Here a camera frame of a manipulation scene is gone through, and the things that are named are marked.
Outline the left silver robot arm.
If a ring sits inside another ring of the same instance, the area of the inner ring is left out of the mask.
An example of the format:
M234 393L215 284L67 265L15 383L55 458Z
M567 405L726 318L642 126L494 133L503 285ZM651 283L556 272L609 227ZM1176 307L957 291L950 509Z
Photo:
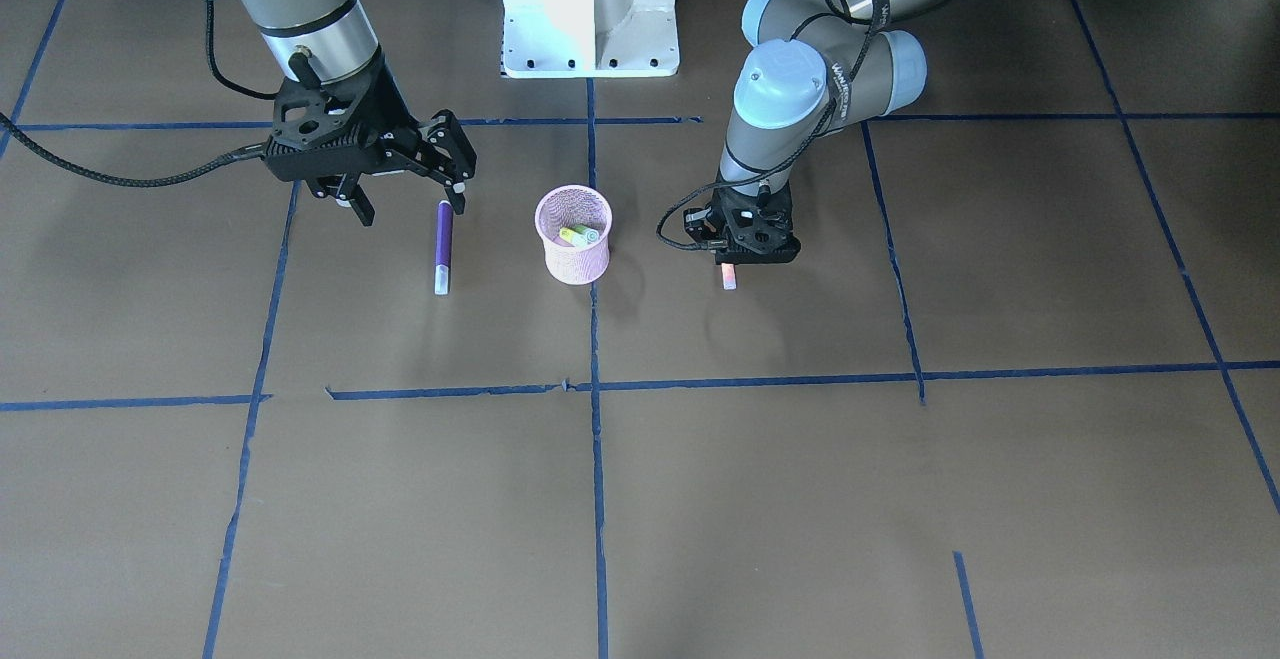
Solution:
M750 44L710 200L684 209L694 252L716 264L787 264L801 250L788 177L805 148L910 106L925 88L922 44L900 29L942 0L748 0Z

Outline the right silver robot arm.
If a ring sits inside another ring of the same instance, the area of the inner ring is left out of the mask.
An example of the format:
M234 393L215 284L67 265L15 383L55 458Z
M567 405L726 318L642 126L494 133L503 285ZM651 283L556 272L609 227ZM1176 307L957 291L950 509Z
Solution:
M365 175L411 171L443 186L453 212L476 154L448 109L417 122L360 0L238 0L280 67L262 163L283 182L347 203L364 225Z

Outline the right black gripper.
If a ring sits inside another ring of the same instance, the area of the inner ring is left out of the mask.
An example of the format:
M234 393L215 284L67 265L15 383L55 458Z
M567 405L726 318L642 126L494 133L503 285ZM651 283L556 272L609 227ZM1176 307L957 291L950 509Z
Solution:
M269 136L266 168L279 180L308 180L314 197L334 200L352 209L362 226L372 226L375 209L358 184L360 175L401 170L404 157L408 171L442 186L449 209L461 216L466 184L476 177L477 154L458 116L440 109L419 125L384 59L372 59L353 75L372 77L366 115L340 138L315 148L283 147Z

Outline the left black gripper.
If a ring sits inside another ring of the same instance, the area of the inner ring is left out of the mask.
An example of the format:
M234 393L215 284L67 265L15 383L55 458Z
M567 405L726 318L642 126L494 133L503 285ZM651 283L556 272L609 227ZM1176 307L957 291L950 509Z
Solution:
M713 250L716 264L788 264L801 243L794 234L791 202L712 205L712 226L722 246Z

